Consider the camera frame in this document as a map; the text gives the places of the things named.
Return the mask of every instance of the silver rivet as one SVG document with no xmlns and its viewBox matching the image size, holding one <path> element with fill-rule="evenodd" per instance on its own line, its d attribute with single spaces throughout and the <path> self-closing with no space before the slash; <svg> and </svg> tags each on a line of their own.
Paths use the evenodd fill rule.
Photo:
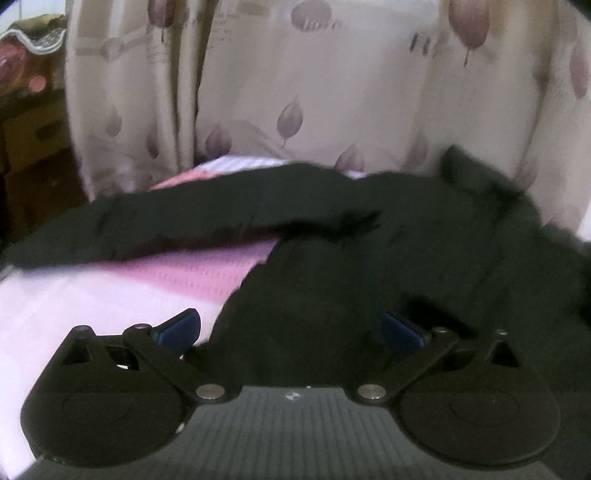
<svg viewBox="0 0 591 480">
<path fill-rule="evenodd" d="M 218 398 L 222 397 L 226 391 L 221 385 L 216 384 L 206 384 L 201 385 L 196 392 L 199 398 L 204 400 L 217 400 Z"/>
<path fill-rule="evenodd" d="M 361 385 L 357 389 L 357 393 L 361 398 L 365 398 L 367 400 L 379 400 L 380 398 L 384 398 L 386 396 L 386 389 L 381 385 L 366 384 Z"/>
</svg>

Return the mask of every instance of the gray ridged surface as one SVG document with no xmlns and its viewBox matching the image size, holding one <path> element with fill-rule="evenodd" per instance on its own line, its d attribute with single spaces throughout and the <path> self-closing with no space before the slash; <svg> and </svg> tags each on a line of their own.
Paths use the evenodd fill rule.
<svg viewBox="0 0 591 480">
<path fill-rule="evenodd" d="M 246 388 L 230 403 L 198 408 L 143 460 L 87 470 L 40 460 L 20 480 L 557 480 L 539 462 L 505 472 L 451 466 L 412 444 L 388 412 L 340 389 L 292 393 Z"/>
</svg>

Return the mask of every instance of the blue gripper pad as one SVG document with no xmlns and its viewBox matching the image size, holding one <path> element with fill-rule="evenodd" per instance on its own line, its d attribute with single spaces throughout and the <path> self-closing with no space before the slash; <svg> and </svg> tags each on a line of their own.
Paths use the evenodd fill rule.
<svg viewBox="0 0 591 480">
<path fill-rule="evenodd" d="M 152 329 L 152 338 L 173 355 L 180 357 L 199 338 L 201 317 L 195 309 L 187 309 Z"/>
<path fill-rule="evenodd" d="M 428 331 L 391 313 L 382 317 L 382 338 L 400 359 L 412 355 L 429 341 Z"/>
</svg>

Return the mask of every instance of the bed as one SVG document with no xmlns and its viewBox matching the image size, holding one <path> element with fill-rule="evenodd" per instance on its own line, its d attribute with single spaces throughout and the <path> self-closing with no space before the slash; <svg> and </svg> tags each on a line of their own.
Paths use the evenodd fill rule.
<svg viewBox="0 0 591 480">
<path fill-rule="evenodd" d="M 159 187 L 283 163 L 225 157 Z M 582 236 L 591 231 L 588 217 Z M 250 268 L 265 261 L 273 246 L 274 241 L 265 241 L 125 264 L 9 273 L 0 283 L 0 465 L 8 478 L 15 478 L 34 461 L 21 430 L 20 409 L 73 326 L 91 325 L 98 335 L 116 335 L 135 323 L 157 325 L 192 307 L 201 315 L 198 342 L 204 342 L 230 293 Z"/>
</svg>

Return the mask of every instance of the screw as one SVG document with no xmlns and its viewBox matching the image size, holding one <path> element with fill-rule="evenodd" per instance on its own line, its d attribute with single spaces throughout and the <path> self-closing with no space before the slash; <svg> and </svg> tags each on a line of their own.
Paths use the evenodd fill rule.
<svg viewBox="0 0 591 480">
<path fill-rule="evenodd" d="M 357 389 L 357 393 L 366 400 L 379 400 L 386 396 L 386 389 L 381 385 L 365 384 Z"/>
<path fill-rule="evenodd" d="M 210 383 L 201 385 L 201 387 L 199 387 L 195 393 L 199 398 L 204 400 L 217 400 L 226 393 L 226 390 L 224 390 L 221 385 Z"/>
</svg>

